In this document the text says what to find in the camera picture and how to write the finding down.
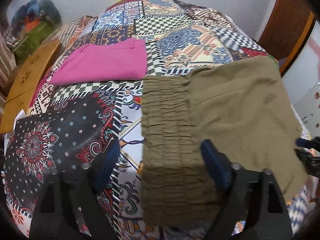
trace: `orange flower print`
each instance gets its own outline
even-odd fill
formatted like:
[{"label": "orange flower print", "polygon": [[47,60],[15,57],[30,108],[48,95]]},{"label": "orange flower print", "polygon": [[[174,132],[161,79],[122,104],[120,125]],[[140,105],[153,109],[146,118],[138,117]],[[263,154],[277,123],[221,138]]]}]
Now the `orange flower print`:
[{"label": "orange flower print", "polygon": [[20,211],[12,209],[12,215],[15,220],[15,223],[19,223],[23,225],[23,216],[21,215]]}]

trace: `wooden door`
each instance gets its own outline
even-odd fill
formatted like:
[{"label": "wooden door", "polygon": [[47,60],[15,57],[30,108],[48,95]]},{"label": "wooden door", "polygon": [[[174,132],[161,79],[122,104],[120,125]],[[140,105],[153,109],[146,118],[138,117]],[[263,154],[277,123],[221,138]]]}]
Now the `wooden door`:
[{"label": "wooden door", "polygon": [[314,23],[310,24],[310,15],[310,7],[305,0],[276,0],[258,43],[276,59],[287,58],[301,39],[301,35],[306,32],[305,28],[307,27],[308,31],[312,30]]}]

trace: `bed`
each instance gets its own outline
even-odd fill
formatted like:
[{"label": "bed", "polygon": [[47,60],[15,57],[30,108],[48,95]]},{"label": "bed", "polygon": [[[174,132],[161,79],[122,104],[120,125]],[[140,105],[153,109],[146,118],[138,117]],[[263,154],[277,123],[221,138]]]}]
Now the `bed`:
[{"label": "bed", "polygon": [[[187,74],[197,67],[216,67],[248,57],[270,55],[236,26],[230,17],[211,8],[178,0],[123,0],[108,7],[99,17],[84,16],[64,25],[44,42],[60,39],[63,49],[47,73],[44,84],[38,88],[31,116],[46,113],[48,108],[60,107],[93,91],[107,88],[108,91],[121,93],[118,97],[121,107],[112,124],[112,133],[118,137],[121,155],[113,169],[109,186],[97,195],[118,238],[202,239],[210,223],[164,228],[146,226],[142,220],[139,193],[144,142],[141,135],[143,82],[90,82],[61,87],[48,83],[75,49],[89,43],[101,46],[114,44],[129,37],[145,40],[148,75],[155,76]],[[295,115],[303,128],[301,137],[309,139],[310,135],[300,117],[296,112]],[[18,228],[28,236],[33,209],[26,209],[26,200],[15,197],[14,185],[10,180],[5,172],[3,182],[7,205]],[[307,212],[309,197],[310,189],[305,185],[287,202],[294,233]],[[81,217],[81,207],[77,219],[79,230],[90,235]],[[240,232],[244,223],[238,222],[234,233]]]}]

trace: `patterned bedsheet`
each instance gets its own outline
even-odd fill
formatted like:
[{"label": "patterned bedsheet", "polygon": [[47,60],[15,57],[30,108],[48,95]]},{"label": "patterned bedsheet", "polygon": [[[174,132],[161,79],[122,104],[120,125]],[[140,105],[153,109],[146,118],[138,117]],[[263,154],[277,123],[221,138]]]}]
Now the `patterned bedsheet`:
[{"label": "patterned bedsheet", "polygon": [[[219,11],[177,0],[124,0],[107,8],[98,18],[81,18],[70,23],[57,37],[68,40],[66,50],[53,65],[37,95],[32,115],[45,113],[49,105],[83,97],[94,90],[110,88],[124,92],[120,125],[113,131],[118,136],[121,155],[110,177],[110,187],[97,196],[119,239],[202,239],[211,223],[162,228],[146,226],[142,220],[139,195],[144,142],[141,135],[142,81],[90,82],[61,87],[47,82],[63,61],[84,44],[103,46],[129,37],[146,41],[148,75],[186,74],[198,67],[217,67],[256,55],[268,56],[267,52]],[[308,131],[300,123],[302,137],[309,138]],[[304,186],[288,203],[294,232],[306,213],[309,195]],[[21,212],[23,203],[19,200],[8,201],[8,206],[15,223],[28,236],[32,216]],[[242,227],[243,223],[239,222],[235,233]],[[81,219],[79,229],[90,234]]]}]

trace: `folded pink cloth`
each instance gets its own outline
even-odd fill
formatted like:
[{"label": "folded pink cloth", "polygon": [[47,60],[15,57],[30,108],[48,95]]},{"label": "folded pink cloth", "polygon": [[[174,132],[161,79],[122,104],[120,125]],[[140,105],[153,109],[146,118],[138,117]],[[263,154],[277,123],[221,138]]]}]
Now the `folded pink cloth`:
[{"label": "folded pink cloth", "polygon": [[105,80],[140,80],[147,73],[144,40],[129,38],[107,46],[76,49],[53,75],[49,84],[61,86]]}]

